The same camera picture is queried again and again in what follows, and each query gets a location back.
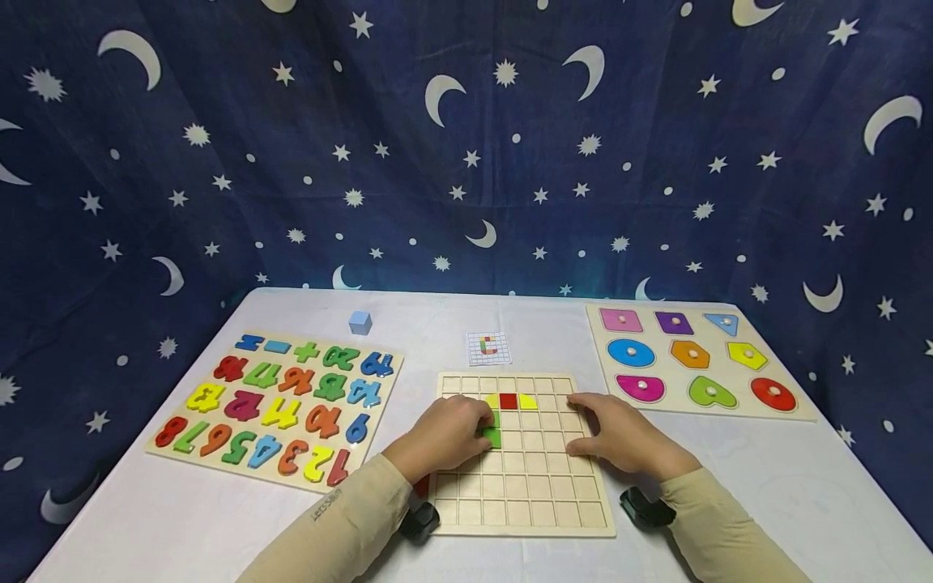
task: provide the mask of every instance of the pink square piece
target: pink square piece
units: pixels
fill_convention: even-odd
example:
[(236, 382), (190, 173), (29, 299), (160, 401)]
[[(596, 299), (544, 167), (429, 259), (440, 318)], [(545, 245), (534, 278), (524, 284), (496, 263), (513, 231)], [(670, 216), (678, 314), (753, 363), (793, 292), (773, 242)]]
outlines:
[(610, 332), (644, 332), (641, 321), (634, 310), (609, 310), (600, 308), (599, 315), (603, 318), (603, 326)]

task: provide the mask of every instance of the blue circle piece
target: blue circle piece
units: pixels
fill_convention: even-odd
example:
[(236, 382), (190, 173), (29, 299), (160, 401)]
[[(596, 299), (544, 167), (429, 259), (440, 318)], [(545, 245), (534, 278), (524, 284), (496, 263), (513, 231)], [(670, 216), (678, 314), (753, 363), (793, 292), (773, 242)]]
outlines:
[(644, 368), (654, 364), (654, 351), (638, 340), (612, 340), (606, 350), (626, 367)]

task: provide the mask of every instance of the light blue cube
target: light blue cube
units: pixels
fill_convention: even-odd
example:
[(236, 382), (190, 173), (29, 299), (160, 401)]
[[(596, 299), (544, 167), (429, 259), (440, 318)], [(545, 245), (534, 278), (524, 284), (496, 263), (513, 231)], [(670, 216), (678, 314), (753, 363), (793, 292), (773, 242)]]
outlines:
[(370, 328), (372, 328), (372, 318), (369, 317), (369, 312), (353, 312), (350, 316), (351, 332), (366, 336), (369, 334)]

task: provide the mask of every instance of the red circle piece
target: red circle piece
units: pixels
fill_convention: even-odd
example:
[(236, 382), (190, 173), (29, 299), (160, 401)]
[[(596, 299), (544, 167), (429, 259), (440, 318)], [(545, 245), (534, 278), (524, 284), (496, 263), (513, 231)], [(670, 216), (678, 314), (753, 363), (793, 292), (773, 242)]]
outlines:
[[(773, 388), (778, 390), (777, 395), (773, 395)], [(797, 408), (797, 399), (787, 387), (778, 381), (765, 378), (755, 379), (752, 381), (752, 393), (759, 401), (774, 410), (788, 413)]]

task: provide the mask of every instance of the blue triangle piece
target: blue triangle piece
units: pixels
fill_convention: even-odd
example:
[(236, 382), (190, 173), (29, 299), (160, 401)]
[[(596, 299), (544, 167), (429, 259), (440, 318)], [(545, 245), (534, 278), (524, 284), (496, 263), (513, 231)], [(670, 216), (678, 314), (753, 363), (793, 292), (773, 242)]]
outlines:
[(732, 313), (705, 313), (703, 317), (733, 338), (739, 333), (739, 317)]

